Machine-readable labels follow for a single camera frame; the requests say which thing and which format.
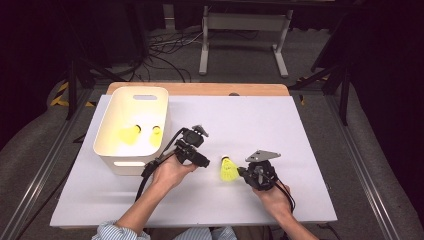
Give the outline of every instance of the white table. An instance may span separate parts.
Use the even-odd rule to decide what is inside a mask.
[[[114,175],[93,151],[110,98],[101,97],[51,226],[95,227],[118,219],[134,202],[142,178]],[[202,124],[210,134],[199,152],[211,163],[173,189],[147,227],[276,224],[242,178],[229,183],[219,178],[223,154],[247,167],[244,159],[258,149],[282,154],[270,161],[292,189],[300,222],[337,220],[292,97],[170,96],[169,101],[172,132]]]

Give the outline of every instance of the yellow badminton shuttlecock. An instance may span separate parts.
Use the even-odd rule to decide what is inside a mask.
[[[135,125],[134,127],[123,128],[119,131],[119,138],[128,145],[133,145],[141,133],[141,127]]]
[[[221,159],[221,179],[225,182],[231,182],[239,177],[237,165],[235,165],[228,156]]]
[[[163,131],[159,126],[154,126],[150,135],[150,144],[154,147],[159,147],[162,141]]]

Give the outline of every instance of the floor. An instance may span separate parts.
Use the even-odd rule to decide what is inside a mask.
[[[132,81],[277,83],[290,86],[298,78],[312,75],[310,67],[329,37],[325,30],[294,29],[289,32],[283,48],[289,77],[283,79],[270,50],[278,37],[275,33],[215,32],[210,40],[208,74],[200,76],[201,45],[198,43],[200,39],[194,39],[199,35],[198,30],[190,29],[195,33],[189,35],[187,41],[180,41],[185,46],[171,50],[173,53],[156,55],[158,52],[154,49],[159,49],[151,50],[154,56],[180,69],[180,73],[166,61],[151,57],[134,74],[122,77]],[[150,38],[151,44],[157,46],[170,35],[169,31],[150,33],[151,36],[162,34],[166,35],[161,39]],[[128,66],[115,66],[112,71],[126,68]],[[109,80],[99,79],[94,89],[79,89],[79,99],[96,103],[109,83]],[[46,104],[50,104],[61,84],[52,89]],[[348,126],[345,127],[337,117],[338,93],[323,96],[319,86],[317,83],[312,89],[291,91],[290,94],[339,219],[331,223],[331,227],[340,239],[424,239],[416,212],[387,164],[362,112],[354,87],[350,88]],[[62,180],[66,180],[66,173],[79,151],[80,143],[74,143],[74,140],[86,132],[94,111],[95,107],[80,108],[77,117],[65,121],[67,107],[51,106],[0,152],[2,239],[14,239],[9,236],[19,236],[20,239],[83,239],[95,234],[95,229],[64,230],[49,226],[60,198]],[[50,170],[42,172],[41,167]],[[30,224],[23,232],[21,227],[27,223]],[[319,238],[338,239],[329,229],[321,229],[312,223],[305,223],[305,226]],[[276,226],[272,229],[274,239],[278,239],[282,231]]]

